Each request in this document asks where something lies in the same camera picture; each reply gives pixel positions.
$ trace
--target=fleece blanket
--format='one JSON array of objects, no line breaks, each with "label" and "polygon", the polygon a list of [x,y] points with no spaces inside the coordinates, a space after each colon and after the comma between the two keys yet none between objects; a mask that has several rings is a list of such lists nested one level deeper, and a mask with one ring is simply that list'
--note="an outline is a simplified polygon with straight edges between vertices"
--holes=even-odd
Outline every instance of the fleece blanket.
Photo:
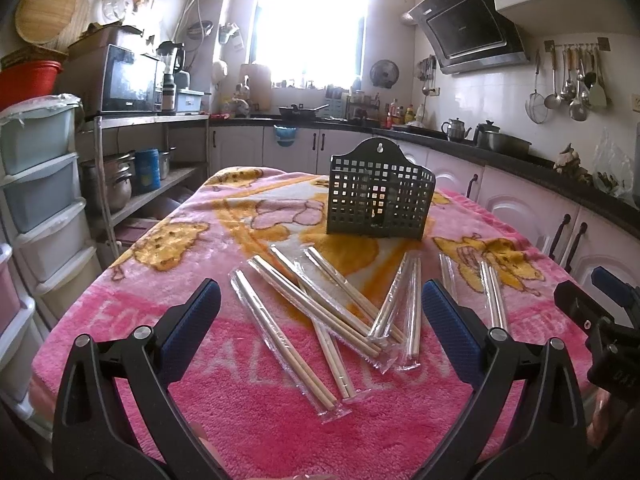
[{"label": "fleece blanket", "polygon": [[[483,257],[504,284],[510,332],[543,344],[568,346],[582,388],[590,354],[584,335],[553,302],[567,273],[474,202],[435,193],[422,241],[327,235],[328,179],[266,168],[233,168],[209,179],[158,224],[78,299],[33,362],[30,395],[52,418],[70,346],[80,333],[96,340],[123,338],[181,304],[204,278],[222,289],[222,308],[180,383],[170,393],[185,418],[202,425],[235,479],[332,474],[345,480],[409,478],[446,434],[471,389],[455,375],[426,319],[422,366],[384,376],[349,349],[346,367],[360,389],[371,390],[352,413],[327,424],[285,375],[233,293],[228,274],[254,254],[270,259],[276,244],[290,253],[316,248],[374,304],[380,306],[405,251],[425,251],[423,279],[440,277],[438,254],[455,262],[459,303],[488,321],[479,277]],[[259,278],[252,281],[303,358],[338,396],[307,319]],[[121,393],[141,446],[158,450],[125,386]],[[510,397],[485,453],[504,436],[516,397]]]}]

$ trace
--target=bright window light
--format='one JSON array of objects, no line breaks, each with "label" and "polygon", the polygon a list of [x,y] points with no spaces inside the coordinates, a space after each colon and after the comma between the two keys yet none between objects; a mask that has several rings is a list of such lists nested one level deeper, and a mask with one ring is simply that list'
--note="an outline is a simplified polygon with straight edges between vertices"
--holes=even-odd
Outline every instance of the bright window light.
[{"label": "bright window light", "polygon": [[251,62],[274,82],[348,88],[362,74],[367,0],[258,0]]}]

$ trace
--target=perforated basket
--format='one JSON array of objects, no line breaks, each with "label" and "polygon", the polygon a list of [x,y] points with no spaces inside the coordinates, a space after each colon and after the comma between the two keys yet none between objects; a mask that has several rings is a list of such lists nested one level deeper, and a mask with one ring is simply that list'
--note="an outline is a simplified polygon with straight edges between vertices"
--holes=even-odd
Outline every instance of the perforated basket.
[{"label": "perforated basket", "polygon": [[436,179],[391,140],[367,139],[331,158],[327,234],[421,239]]}]

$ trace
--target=blue container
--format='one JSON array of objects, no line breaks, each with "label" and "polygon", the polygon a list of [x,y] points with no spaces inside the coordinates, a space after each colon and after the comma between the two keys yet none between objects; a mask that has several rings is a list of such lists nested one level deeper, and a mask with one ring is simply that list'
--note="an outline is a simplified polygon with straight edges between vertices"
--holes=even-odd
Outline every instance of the blue container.
[{"label": "blue container", "polygon": [[136,152],[136,180],[138,192],[148,193],[160,189],[160,156],[158,150]]}]

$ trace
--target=kitchen counter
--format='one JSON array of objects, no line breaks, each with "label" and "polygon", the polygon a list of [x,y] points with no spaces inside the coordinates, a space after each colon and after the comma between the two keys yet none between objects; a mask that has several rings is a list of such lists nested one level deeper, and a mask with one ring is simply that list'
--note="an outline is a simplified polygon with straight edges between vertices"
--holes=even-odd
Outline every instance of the kitchen counter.
[{"label": "kitchen counter", "polygon": [[544,159],[531,157],[530,161],[522,161],[500,153],[483,150],[473,145],[449,142],[448,140],[436,139],[417,134],[397,132],[395,130],[383,130],[381,128],[363,128],[351,124],[341,124],[334,122],[318,121],[315,123],[286,123],[275,118],[255,118],[255,119],[231,119],[212,120],[210,126],[291,126],[304,128],[318,128],[323,130],[346,130],[361,132],[375,136],[387,137],[394,140],[412,142],[419,146],[425,146],[447,155],[455,156],[463,160],[478,164],[479,166],[490,166],[497,170],[511,173],[520,178],[524,178],[556,192],[569,200],[590,209],[594,213],[606,218],[613,224],[624,229],[629,234],[640,240],[640,211],[630,205],[606,195],[605,193],[580,184],[564,177],[553,169],[549,168]]}]

